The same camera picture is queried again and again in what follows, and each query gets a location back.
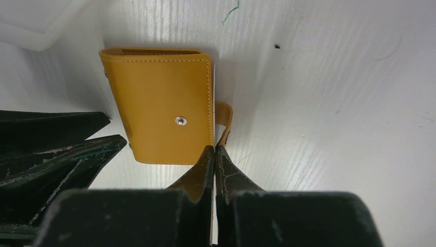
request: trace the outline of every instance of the metal snap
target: metal snap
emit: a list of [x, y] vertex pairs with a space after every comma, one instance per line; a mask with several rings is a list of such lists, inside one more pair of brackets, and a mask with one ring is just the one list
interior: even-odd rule
[[183, 125], [186, 125], [186, 123], [188, 121], [186, 120], [186, 118], [184, 118], [182, 116], [179, 116], [179, 117], [176, 118], [175, 122], [176, 122], [177, 125], [183, 126]]

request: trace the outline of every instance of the white wooden surface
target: white wooden surface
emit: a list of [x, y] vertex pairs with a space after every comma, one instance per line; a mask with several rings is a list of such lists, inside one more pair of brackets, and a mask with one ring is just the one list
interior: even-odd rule
[[[386, 246], [434, 246], [436, 2], [241, 0], [222, 24], [236, 3], [96, 1], [44, 52], [0, 44], [0, 107], [104, 111], [95, 136], [125, 135], [98, 50], [199, 47], [234, 108], [228, 152], [258, 185], [354, 192]], [[188, 169], [125, 148], [92, 188], [163, 188]]]

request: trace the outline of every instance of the leather tab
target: leather tab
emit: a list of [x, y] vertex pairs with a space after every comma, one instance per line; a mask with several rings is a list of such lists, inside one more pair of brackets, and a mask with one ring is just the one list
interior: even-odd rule
[[231, 131], [231, 122], [233, 119], [233, 109], [232, 107], [225, 103], [217, 101], [215, 102], [215, 124], [224, 125], [226, 129], [221, 135], [217, 146], [226, 146], [227, 138], [229, 137]]

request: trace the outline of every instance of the white plastic box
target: white plastic box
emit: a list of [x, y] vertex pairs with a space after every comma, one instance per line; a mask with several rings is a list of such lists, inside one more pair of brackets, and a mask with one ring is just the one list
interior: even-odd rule
[[50, 47], [88, 0], [1, 0], [0, 42], [31, 50]]

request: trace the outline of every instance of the yellow leather wallet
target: yellow leather wallet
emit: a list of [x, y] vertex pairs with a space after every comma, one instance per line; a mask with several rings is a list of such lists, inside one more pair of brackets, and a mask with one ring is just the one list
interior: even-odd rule
[[135, 159], [194, 165], [214, 146], [214, 122], [230, 133], [232, 108], [216, 102], [211, 58], [196, 49], [107, 48], [100, 58]]

